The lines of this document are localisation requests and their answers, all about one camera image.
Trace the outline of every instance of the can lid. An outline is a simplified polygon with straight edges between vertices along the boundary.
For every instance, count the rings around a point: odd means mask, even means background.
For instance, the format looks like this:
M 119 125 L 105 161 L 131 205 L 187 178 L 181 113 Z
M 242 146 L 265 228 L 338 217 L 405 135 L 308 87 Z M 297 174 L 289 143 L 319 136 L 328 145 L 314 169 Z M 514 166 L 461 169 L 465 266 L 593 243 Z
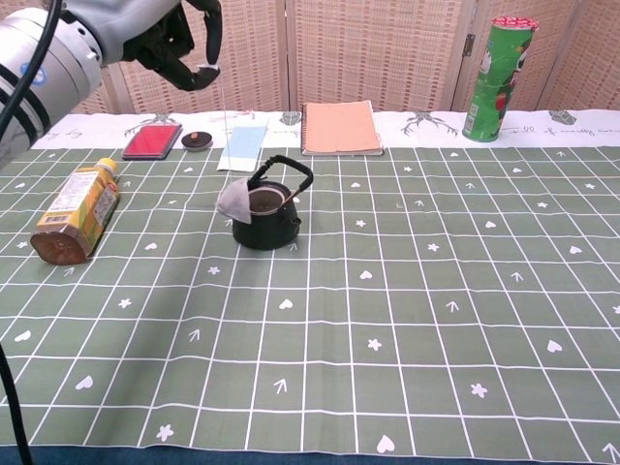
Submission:
M 516 30 L 531 29 L 537 31 L 539 28 L 539 23 L 536 20 L 522 16 L 497 16 L 493 19 L 493 25 L 502 29 Z
M 112 174 L 112 176 L 116 176 L 116 162 L 111 158 L 100 158 L 99 162 L 97 162 L 97 165 L 95 166 L 105 168 Z
M 183 146 L 189 151 L 200 151 L 211 144 L 213 137 L 209 133 L 197 131 L 187 134 L 183 137 L 181 142 Z

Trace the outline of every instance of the bottle cap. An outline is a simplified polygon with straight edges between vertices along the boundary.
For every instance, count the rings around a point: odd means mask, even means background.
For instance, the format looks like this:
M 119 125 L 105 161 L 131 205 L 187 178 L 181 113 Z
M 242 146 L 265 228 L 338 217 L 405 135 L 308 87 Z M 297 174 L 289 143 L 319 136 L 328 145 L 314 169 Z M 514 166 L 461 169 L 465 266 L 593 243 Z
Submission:
M 96 166 L 105 168 L 112 174 L 112 176 L 116 177 L 116 162 L 111 158 L 100 158 Z

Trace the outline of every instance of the green snack can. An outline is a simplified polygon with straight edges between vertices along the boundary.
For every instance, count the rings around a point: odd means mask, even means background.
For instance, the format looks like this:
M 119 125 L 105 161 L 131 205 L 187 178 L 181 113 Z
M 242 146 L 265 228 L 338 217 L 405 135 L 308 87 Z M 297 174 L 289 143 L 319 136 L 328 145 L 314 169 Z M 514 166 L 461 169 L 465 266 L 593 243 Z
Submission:
M 516 78 L 538 28 L 538 23 L 527 17 L 493 19 L 463 136 L 482 142 L 498 138 Z

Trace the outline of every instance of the black cable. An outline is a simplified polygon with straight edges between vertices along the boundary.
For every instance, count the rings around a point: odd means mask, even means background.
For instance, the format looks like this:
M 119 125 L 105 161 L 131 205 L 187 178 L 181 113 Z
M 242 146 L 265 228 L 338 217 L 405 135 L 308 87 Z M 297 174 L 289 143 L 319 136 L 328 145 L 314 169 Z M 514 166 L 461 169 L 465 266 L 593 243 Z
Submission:
M 62 13 L 62 3 L 62 0 L 52 0 L 51 9 L 47 15 L 46 25 L 44 26 L 43 33 L 41 34 L 41 39 L 35 48 L 35 52 L 32 55 L 28 69 L 17 83 L 11 98 L 2 110 L 2 114 L 0 114 L 0 140 L 4 137 L 4 133 L 7 131 L 13 116 L 21 105 L 24 95 L 30 88 L 32 81 L 43 64 L 43 60 L 46 58 L 49 45 L 54 38 L 56 25 L 58 24 L 60 14 Z
M 46 58 L 47 51 L 49 50 L 51 41 L 54 38 L 56 26 L 58 25 L 58 21 L 60 19 L 62 3 L 62 0 L 52 0 L 51 8 L 47 15 L 46 25 L 44 26 L 41 39 L 39 40 L 39 43 L 37 44 L 37 47 L 32 55 L 28 69 L 17 83 L 11 98 L 0 114 L 0 140 L 4 137 L 11 120 L 21 105 L 24 95 L 30 88 L 32 81 L 39 72 L 43 61 Z M 16 385 L 13 380 L 13 376 L 11 375 L 9 361 L 4 354 L 1 344 L 0 377 L 2 378 L 2 385 L 4 386 L 4 390 L 7 394 L 7 400 L 9 402 L 11 421 L 13 422 L 13 431 L 15 433 L 15 441 L 17 443 L 17 449 L 19 450 L 19 456 L 21 457 L 21 463 L 23 463 L 23 465 L 32 465 L 33 461 L 32 456 L 30 455 L 30 448 L 28 446 L 28 438 L 23 426 Z
M 26 431 L 23 427 L 23 420 L 21 418 L 21 410 L 19 409 L 19 399 L 17 397 L 16 385 L 13 382 L 11 376 L 11 367 L 9 361 L 4 355 L 2 344 L 0 344 L 0 375 L 2 376 L 2 384 L 9 400 L 9 410 L 11 411 L 11 420 L 13 422 L 13 431 L 15 433 L 15 441 L 17 442 L 17 449 L 19 450 L 19 456 L 21 457 L 21 463 L 24 465 L 32 465 L 32 457 L 30 456 L 30 449 L 28 448 L 28 438 L 26 437 Z

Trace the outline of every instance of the grid pattern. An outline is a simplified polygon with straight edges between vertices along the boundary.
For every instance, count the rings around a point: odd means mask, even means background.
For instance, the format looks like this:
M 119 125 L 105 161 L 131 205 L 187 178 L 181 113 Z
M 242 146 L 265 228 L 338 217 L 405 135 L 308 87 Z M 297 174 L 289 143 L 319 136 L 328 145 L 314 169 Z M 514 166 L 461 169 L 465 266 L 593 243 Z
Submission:
M 42 263 L 27 240 L 53 193 L 110 154 L 95 257 Z M 0 338 L 32 444 L 617 459 L 620 149 L 304 158 L 302 232 L 270 252 L 214 212 L 236 178 L 220 154 L 0 171 Z

